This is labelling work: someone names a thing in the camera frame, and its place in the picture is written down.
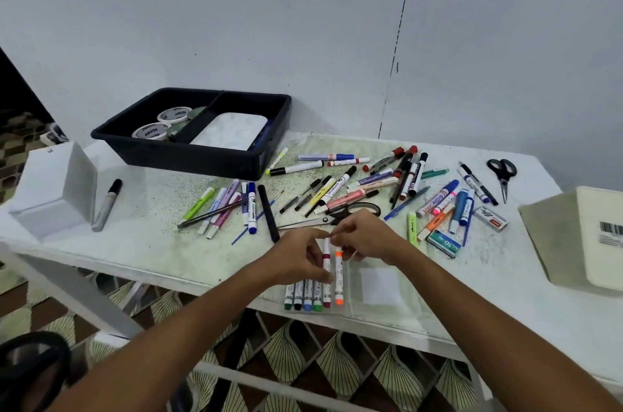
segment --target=table leg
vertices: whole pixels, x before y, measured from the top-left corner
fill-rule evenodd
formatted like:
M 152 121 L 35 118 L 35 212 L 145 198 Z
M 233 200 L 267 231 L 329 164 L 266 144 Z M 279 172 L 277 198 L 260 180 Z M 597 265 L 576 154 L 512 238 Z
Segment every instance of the table leg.
M 0 259 L 103 332 L 132 338 L 143 330 L 71 266 L 13 253 L 4 243 L 0 243 Z
M 481 412 L 506 412 L 504 406 L 494 397 L 489 386 L 480 377 L 476 368 L 471 363 L 467 363 L 467 366 L 469 367 L 471 384 L 474 392 L 476 392 L 476 399 L 478 399 L 477 409 Z

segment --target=orange marker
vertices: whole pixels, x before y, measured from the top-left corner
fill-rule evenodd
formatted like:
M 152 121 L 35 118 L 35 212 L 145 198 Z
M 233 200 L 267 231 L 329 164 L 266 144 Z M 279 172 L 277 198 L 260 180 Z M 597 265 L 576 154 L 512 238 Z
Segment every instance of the orange marker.
M 344 274 L 342 272 L 342 252 L 335 252 L 335 303 L 344 304 Z
M 448 204 L 447 206 L 445 206 L 445 208 L 442 211 L 440 211 L 440 213 L 437 214 L 437 216 L 434 219 L 428 222 L 424 230 L 422 230 L 420 233 L 417 234 L 417 241 L 424 241 L 428 235 L 433 233 L 435 228 L 441 225 L 441 222 L 443 222 L 446 219 L 446 217 L 450 215 L 453 209 L 454 209 L 454 204 Z

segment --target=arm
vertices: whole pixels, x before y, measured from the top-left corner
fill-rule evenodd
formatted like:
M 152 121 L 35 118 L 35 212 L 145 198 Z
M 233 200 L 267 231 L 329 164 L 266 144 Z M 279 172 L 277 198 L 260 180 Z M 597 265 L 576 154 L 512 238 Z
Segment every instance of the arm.
M 404 273 L 509 411 L 621 411 L 597 381 L 555 347 L 476 294 L 368 211 L 331 233 L 331 243 L 381 258 Z
M 318 229 L 292 230 L 261 258 L 132 339 L 58 396 L 48 412 L 162 410 L 232 320 L 264 290 L 301 279 L 332 282 Z

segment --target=white wall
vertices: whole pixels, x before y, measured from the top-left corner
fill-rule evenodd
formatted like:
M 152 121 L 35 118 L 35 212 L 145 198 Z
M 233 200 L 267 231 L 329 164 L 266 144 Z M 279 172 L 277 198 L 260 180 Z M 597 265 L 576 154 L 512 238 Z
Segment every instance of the white wall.
M 0 0 L 0 46 L 68 136 L 164 86 L 289 93 L 377 137 L 402 0 Z M 357 118 L 348 118 L 353 111 Z
M 159 87 L 283 92 L 295 130 L 376 137 L 383 120 L 382 138 L 623 189 L 623 0 L 402 2 L 0 0 L 0 46 L 81 143 Z
M 407 0 L 381 137 L 623 189 L 623 0 Z

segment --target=hand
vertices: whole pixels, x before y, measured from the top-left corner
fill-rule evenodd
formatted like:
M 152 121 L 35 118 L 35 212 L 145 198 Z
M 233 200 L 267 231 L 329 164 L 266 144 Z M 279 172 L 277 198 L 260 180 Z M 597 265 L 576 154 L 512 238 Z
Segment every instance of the hand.
M 318 228 L 288 230 L 257 262 L 271 285 L 293 284 L 303 279 L 331 283 L 333 275 L 322 269 L 322 251 L 316 239 L 329 233 Z
M 344 261 L 354 255 L 355 261 L 369 256 L 395 264 L 398 248 L 403 243 L 404 239 L 368 210 L 356 211 L 331 232 L 331 244 L 344 247 Z

